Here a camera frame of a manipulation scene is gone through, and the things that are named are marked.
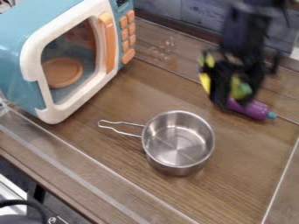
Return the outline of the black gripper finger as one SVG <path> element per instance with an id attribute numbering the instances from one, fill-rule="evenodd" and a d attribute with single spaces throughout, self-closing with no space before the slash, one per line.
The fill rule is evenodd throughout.
<path id="1" fill-rule="evenodd" d="M 266 78 L 266 68 L 263 65 L 254 65 L 242 74 L 242 80 L 250 85 L 253 93 L 238 100 L 242 106 L 246 106 L 255 99 L 261 86 Z"/>
<path id="2" fill-rule="evenodd" d="M 210 100 L 221 110 L 227 109 L 227 102 L 231 91 L 231 78 L 235 69 L 229 62 L 218 62 L 211 69 L 210 78 Z"/>

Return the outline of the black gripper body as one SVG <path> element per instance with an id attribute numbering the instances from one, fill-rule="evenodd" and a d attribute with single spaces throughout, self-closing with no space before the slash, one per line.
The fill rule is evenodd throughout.
<path id="1" fill-rule="evenodd" d="M 233 76 L 239 73 L 243 76 L 265 76 L 275 74 L 281 60 L 281 52 L 273 60 L 273 66 L 266 67 L 263 44 L 267 37 L 267 25 L 226 25 L 215 52 L 209 52 L 209 75 Z"/>

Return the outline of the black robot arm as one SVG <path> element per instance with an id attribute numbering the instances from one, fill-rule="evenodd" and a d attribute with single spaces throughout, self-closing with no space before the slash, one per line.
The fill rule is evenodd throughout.
<path id="1" fill-rule="evenodd" d="M 246 107 L 257 97 L 267 74 L 278 70 L 281 52 L 267 67 L 265 42 L 277 9 L 290 24 L 286 2 L 243 0 L 229 7 L 219 46 L 203 52 L 201 66 L 201 76 L 207 75 L 210 81 L 210 100 L 222 110 L 229 109 L 230 98 Z"/>

